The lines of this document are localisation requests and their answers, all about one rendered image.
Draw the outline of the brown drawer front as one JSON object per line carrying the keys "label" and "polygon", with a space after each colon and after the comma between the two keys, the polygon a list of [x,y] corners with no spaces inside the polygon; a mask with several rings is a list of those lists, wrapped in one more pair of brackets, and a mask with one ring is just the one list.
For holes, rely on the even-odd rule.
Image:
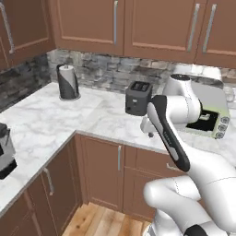
{"label": "brown drawer front", "polygon": [[161,177],[184,175],[184,172],[167,169],[166,164],[176,167],[169,155],[139,148],[136,154],[136,167],[139,170],[157,174]]}

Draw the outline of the black paper towel holder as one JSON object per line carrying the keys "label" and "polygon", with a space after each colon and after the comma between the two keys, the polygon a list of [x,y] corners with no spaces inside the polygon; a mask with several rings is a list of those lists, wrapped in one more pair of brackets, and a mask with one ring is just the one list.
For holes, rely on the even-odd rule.
{"label": "black paper towel holder", "polygon": [[76,100],[80,98],[77,76],[72,65],[61,64],[56,67],[61,100]]}

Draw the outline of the dark grey toaster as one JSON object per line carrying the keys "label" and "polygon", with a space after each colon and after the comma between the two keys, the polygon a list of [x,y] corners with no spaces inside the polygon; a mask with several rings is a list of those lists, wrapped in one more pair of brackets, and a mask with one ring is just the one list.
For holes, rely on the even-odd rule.
{"label": "dark grey toaster", "polygon": [[152,88],[148,82],[133,81],[125,90],[125,112],[135,116],[145,116]]}

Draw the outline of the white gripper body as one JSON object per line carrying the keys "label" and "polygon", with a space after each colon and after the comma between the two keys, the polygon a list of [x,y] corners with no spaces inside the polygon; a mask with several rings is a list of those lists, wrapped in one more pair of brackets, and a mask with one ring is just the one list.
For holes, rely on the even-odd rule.
{"label": "white gripper body", "polygon": [[152,124],[152,122],[150,122],[150,120],[146,116],[142,119],[142,122],[140,124],[140,129],[143,133],[156,132],[155,126]]}

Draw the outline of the brown base cupboard door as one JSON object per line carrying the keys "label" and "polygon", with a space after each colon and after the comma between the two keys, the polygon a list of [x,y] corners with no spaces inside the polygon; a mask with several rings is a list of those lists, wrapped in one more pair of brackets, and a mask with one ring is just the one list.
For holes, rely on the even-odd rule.
{"label": "brown base cupboard door", "polygon": [[0,236],[42,236],[39,209],[43,190],[38,176],[0,217]]}
{"label": "brown base cupboard door", "polygon": [[181,171],[165,171],[163,174],[141,171],[131,167],[124,168],[124,201],[123,212],[135,218],[151,221],[155,209],[146,203],[143,190],[146,183],[183,175]]}
{"label": "brown base cupboard door", "polygon": [[82,200],[75,139],[68,141],[44,168],[49,170],[54,187],[54,193],[50,196],[48,179],[42,171],[41,177],[53,216],[53,224],[57,236],[62,236]]}
{"label": "brown base cupboard door", "polygon": [[[123,208],[124,146],[91,136],[81,137],[88,201],[116,211]],[[117,169],[122,146],[121,170]]]}

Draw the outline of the grey black blender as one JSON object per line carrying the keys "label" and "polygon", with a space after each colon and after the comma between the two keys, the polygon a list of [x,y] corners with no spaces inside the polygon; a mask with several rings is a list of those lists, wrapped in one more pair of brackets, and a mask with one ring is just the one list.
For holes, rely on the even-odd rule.
{"label": "grey black blender", "polygon": [[0,123],[0,180],[4,180],[17,167],[15,154],[10,129]]}

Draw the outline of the brown wall cupboard door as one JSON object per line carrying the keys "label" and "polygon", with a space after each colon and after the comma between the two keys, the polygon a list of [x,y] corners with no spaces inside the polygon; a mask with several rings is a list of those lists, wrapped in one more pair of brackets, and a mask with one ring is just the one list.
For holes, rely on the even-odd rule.
{"label": "brown wall cupboard door", "polygon": [[118,0],[117,42],[113,43],[114,0],[49,0],[58,49],[124,54],[124,4]]}
{"label": "brown wall cupboard door", "polygon": [[[192,50],[187,52],[197,3]],[[206,6],[207,0],[125,0],[124,55],[192,63]]]}
{"label": "brown wall cupboard door", "polygon": [[[211,7],[217,4],[206,53],[202,52]],[[236,0],[207,0],[195,62],[236,68]]]}
{"label": "brown wall cupboard door", "polygon": [[49,0],[2,0],[6,9],[15,52],[0,10],[0,70],[23,63],[55,48]]}

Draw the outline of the clear glass cup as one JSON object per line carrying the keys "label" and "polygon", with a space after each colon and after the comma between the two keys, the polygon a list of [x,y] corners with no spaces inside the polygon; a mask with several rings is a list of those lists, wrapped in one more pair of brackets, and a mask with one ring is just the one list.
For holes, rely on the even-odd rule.
{"label": "clear glass cup", "polygon": [[227,102],[234,102],[235,94],[234,94],[233,88],[225,86],[223,90],[225,92]]}

